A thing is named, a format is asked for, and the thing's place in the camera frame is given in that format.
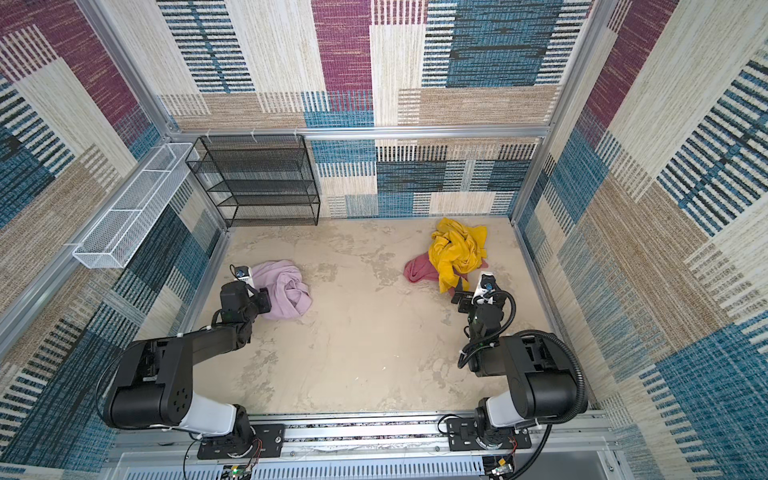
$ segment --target white mesh basket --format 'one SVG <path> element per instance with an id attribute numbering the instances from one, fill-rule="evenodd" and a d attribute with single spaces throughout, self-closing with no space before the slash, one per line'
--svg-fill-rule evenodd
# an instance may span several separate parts
<path id="1" fill-rule="evenodd" d="M 184 161 L 197 159 L 192 144 L 158 149 L 74 250 L 74 258 L 87 268 L 125 268 L 189 174 Z"/>

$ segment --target red cloth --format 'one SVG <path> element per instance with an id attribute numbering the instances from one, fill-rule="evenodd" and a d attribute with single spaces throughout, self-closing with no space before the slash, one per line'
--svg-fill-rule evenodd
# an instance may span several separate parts
<path id="1" fill-rule="evenodd" d="M 485 260 L 483 260 L 480 268 L 486 268 L 487 266 L 488 264 L 485 262 Z M 440 275 L 437 273 L 435 266 L 432 265 L 432 262 L 429 261 L 428 253 L 422 253 L 415 259 L 406 263 L 406 268 L 402 271 L 402 274 L 403 276 L 405 276 L 405 278 L 408 279 L 410 283 L 417 283 L 422 280 L 431 280 L 433 282 L 436 282 L 440 278 Z M 466 275 L 459 275 L 459 276 L 463 278 L 465 281 L 467 280 Z M 455 289 L 453 288 L 449 290 L 449 294 L 451 296 L 453 296 L 454 290 Z"/>

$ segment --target lavender cloth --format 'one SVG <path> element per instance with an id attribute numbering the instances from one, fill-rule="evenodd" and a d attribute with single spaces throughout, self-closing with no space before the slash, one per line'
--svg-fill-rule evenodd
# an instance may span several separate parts
<path id="1" fill-rule="evenodd" d="M 264 262 L 250 269 L 253 286 L 266 287 L 270 293 L 272 311 L 263 313 L 265 319 L 294 319 L 310 309 L 310 288 L 301 281 L 301 272 L 289 260 Z"/>

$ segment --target patterned wall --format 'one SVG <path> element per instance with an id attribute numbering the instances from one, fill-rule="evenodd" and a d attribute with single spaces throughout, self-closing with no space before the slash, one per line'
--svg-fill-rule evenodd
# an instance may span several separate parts
<path id="1" fill-rule="evenodd" d="M 542 123 L 591 0 L 104 0 L 183 129 Z"/>
<path id="2" fill-rule="evenodd" d="M 538 138 L 307 141 L 320 216 L 509 215 Z"/>
<path id="3" fill-rule="evenodd" d="M 187 179 L 124 270 L 80 266 L 0 364 L 4 478 L 95 478 L 116 431 L 102 369 L 134 339 L 175 334 L 220 231 Z"/>
<path id="4" fill-rule="evenodd" d="M 158 140 L 72 0 L 1 0 L 0 312 Z"/>
<path id="5" fill-rule="evenodd" d="M 768 478 L 767 39 L 620 0 L 519 222 L 637 478 Z"/>

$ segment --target black wire rack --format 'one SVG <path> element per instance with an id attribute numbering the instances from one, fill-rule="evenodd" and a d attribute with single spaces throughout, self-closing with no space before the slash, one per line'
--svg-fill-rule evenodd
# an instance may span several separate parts
<path id="1" fill-rule="evenodd" d="M 199 137 L 188 160 L 228 227 L 317 225 L 320 197 L 301 135 Z"/>

